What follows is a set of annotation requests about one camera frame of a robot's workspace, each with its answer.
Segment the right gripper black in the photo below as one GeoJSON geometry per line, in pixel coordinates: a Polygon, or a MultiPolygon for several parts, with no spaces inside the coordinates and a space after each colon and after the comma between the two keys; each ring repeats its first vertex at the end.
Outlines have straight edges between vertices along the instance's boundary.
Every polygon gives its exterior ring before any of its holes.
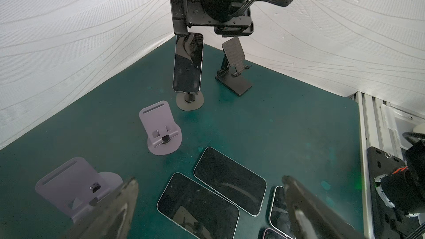
{"type": "Polygon", "coordinates": [[[170,0],[172,24],[175,35],[187,35],[193,26],[213,27],[222,37],[244,37],[254,32],[250,10],[239,17],[220,22],[212,18],[203,6],[203,0],[170,0]]]}

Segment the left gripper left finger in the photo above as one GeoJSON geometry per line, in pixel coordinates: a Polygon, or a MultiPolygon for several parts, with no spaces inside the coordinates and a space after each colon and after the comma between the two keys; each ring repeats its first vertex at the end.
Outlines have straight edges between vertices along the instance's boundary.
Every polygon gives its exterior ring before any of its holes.
{"type": "Polygon", "coordinates": [[[126,239],[131,229],[139,185],[136,178],[122,183],[101,200],[94,210],[76,222],[66,239],[126,239]]]}

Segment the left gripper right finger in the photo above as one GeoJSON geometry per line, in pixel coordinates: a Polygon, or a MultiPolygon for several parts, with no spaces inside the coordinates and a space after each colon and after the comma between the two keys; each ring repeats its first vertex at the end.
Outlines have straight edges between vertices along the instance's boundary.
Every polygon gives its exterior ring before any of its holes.
{"type": "Polygon", "coordinates": [[[363,239],[328,205],[292,176],[282,178],[291,230],[297,239],[363,239]]]}

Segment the white-edged phone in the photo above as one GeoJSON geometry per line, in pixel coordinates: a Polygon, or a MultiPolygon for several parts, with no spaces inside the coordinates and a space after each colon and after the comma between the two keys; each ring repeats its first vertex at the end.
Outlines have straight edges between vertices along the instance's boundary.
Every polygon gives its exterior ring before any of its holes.
{"type": "Polygon", "coordinates": [[[276,186],[271,200],[269,223],[277,232],[289,239],[295,239],[292,232],[290,215],[286,204],[283,186],[276,186]]]}

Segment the purple phone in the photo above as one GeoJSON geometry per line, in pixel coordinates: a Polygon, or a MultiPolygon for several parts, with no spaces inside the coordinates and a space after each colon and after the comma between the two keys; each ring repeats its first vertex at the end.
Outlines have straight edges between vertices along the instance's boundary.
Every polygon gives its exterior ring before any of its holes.
{"type": "Polygon", "coordinates": [[[264,230],[261,239],[288,239],[288,237],[268,228],[264,230]]]}

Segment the black stand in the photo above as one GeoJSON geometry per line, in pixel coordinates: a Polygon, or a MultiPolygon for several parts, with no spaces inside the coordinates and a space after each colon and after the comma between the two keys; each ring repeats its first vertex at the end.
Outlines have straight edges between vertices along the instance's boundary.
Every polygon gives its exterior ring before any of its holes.
{"type": "Polygon", "coordinates": [[[224,42],[222,49],[224,58],[215,78],[233,93],[242,96],[252,87],[252,84],[242,76],[242,72],[251,66],[244,63],[245,53],[239,38],[233,37],[224,42]]]}

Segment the landscape phone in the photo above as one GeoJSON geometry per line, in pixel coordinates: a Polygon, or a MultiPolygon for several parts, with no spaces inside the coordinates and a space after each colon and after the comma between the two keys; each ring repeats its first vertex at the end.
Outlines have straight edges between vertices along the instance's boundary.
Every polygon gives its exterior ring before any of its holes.
{"type": "Polygon", "coordinates": [[[240,210],[182,173],[174,173],[157,210],[198,239],[233,239],[240,210]]]}

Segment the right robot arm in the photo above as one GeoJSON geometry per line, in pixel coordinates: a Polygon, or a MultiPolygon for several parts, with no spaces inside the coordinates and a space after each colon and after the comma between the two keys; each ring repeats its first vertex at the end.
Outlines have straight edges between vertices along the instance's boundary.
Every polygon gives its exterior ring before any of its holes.
{"type": "Polygon", "coordinates": [[[187,35],[192,27],[212,27],[215,34],[244,37],[254,32],[250,7],[265,2],[279,7],[293,0],[170,0],[175,35],[187,35]]]}

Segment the round stand of middle phone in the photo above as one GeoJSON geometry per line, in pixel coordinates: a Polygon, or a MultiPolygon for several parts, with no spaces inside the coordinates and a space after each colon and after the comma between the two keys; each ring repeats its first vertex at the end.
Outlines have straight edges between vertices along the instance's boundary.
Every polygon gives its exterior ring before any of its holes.
{"type": "Polygon", "coordinates": [[[65,162],[35,185],[35,191],[74,223],[123,183],[112,172],[97,172],[82,157],[65,162]]]}

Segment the round stand of tilted phone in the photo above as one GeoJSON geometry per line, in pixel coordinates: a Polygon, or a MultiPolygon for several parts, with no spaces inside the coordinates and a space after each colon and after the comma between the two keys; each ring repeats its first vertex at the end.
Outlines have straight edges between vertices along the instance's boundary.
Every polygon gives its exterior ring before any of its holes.
{"type": "Polygon", "coordinates": [[[177,93],[176,104],[183,111],[194,111],[204,104],[202,92],[197,94],[177,93]]]}

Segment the round stand of upright phone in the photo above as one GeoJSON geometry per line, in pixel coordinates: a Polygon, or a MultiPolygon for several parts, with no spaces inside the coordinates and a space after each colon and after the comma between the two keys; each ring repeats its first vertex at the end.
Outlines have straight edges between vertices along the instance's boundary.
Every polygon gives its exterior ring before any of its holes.
{"type": "Polygon", "coordinates": [[[147,133],[147,146],[156,156],[174,153],[182,143],[182,131],[176,124],[167,101],[140,110],[139,118],[147,133]]]}

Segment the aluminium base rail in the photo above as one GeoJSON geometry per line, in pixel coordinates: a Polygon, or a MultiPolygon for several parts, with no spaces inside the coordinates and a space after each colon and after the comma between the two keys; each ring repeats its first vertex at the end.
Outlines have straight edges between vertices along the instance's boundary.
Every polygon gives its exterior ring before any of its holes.
{"type": "Polygon", "coordinates": [[[368,239],[422,239],[425,215],[390,208],[375,185],[397,169],[406,168],[405,152],[412,146],[402,136],[419,130],[424,115],[361,91],[350,99],[359,105],[361,187],[364,235],[368,239]]]}

